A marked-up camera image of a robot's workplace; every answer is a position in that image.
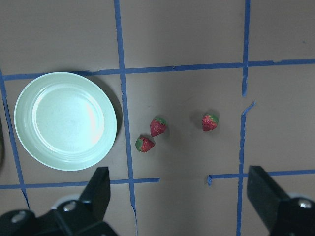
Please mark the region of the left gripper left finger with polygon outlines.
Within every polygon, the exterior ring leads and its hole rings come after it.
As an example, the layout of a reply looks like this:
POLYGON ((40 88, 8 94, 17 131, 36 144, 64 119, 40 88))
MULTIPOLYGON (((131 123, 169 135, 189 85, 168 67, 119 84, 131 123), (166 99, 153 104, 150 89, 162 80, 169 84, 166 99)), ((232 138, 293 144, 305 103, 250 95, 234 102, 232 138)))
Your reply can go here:
POLYGON ((52 210, 73 215, 76 219, 102 221, 110 202, 109 168, 98 167, 81 194, 58 199, 52 210))

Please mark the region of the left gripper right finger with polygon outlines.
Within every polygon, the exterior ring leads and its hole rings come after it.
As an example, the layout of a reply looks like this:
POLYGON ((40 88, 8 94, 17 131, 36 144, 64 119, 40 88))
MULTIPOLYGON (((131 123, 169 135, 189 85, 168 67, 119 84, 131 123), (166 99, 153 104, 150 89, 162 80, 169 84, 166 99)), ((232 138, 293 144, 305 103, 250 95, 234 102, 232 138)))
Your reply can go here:
POLYGON ((286 193, 261 166, 250 166, 247 197, 270 236, 313 236, 315 202, 286 193))

